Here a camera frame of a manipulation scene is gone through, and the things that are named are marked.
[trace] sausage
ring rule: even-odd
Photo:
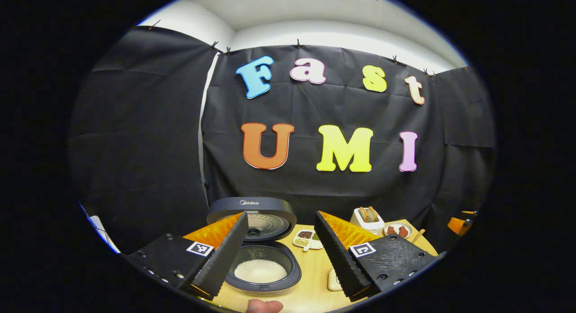
[[[407,237],[408,236],[408,230],[405,227],[400,227],[400,233],[399,235],[401,237]]]

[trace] finger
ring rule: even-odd
[[[284,305],[279,301],[267,301],[266,306],[268,308],[267,313],[278,313],[284,308]]]
[[[266,303],[256,299],[249,300],[246,313],[266,313]]]

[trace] seeds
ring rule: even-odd
[[[302,231],[301,233],[298,233],[299,237],[302,237],[304,239],[310,239],[310,237],[312,236],[312,232],[311,231]]]
[[[305,247],[306,245],[308,245],[308,241],[307,241],[307,240],[302,240],[302,239],[296,239],[296,240],[294,241],[294,243],[296,243],[296,245],[302,246],[302,247]]]

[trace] spice tray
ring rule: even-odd
[[[304,248],[304,251],[308,249],[322,249],[324,246],[320,242],[320,238],[314,230],[303,229],[296,233],[292,243],[295,246]]]

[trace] letter f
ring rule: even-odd
[[[274,60],[271,57],[268,57],[268,55],[265,55],[260,59],[252,61],[251,63],[247,63],[236,69],[236,73],[242,75],[242,78],[246,83],[246,87],[248,89],[246,98],[252,99],[270,90],[270,84],[262,83],[261,78],[266,80],[272,79],[272,73],[270,72],[270,69],[266,67],[266,65],[271,65],[273,63]]]

